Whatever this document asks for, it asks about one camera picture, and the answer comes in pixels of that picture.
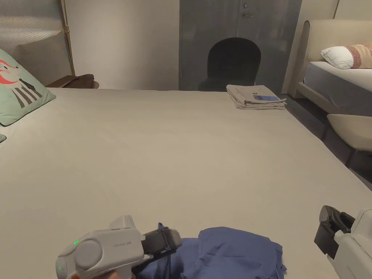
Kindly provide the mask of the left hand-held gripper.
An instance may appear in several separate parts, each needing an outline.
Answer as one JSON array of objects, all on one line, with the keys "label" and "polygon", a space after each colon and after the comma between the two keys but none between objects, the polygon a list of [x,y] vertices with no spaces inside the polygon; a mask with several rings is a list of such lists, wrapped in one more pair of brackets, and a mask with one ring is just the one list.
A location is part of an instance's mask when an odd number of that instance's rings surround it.
[{"label": "left hand-held gripper", "polygon": [[97,279],[112,271],[122,279],[132,277],[132,268],[182,246],[177,230],[162,223],[146,233],[146,254],[142,246],[145,236],[135,226],[130,215],[110,223],[108,229],[95,230],[66,247],[56,260],[59,279]]}]

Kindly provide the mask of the person's left hand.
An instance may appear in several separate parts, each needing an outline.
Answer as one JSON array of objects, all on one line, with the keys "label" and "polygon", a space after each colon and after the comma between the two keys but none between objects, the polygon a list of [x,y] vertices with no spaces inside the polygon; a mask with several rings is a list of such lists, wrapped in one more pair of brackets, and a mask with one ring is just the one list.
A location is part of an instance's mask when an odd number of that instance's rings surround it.
[{"label": "person's left hand", "polygon": [[121,279],[121,278],[122,277],[117,271],[110,271],[108,273],[96,277],[96,279]]}]

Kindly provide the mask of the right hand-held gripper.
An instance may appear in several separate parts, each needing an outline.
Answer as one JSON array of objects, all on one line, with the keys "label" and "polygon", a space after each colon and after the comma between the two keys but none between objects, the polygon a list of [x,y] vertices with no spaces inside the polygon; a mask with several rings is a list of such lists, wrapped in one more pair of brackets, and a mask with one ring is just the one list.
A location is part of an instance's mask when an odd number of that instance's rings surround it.
[{"label": "right hand-held gripper", "polygon": [[372,210],[356,218],[324,205],[314,243],[341,279],[372,277]]}]

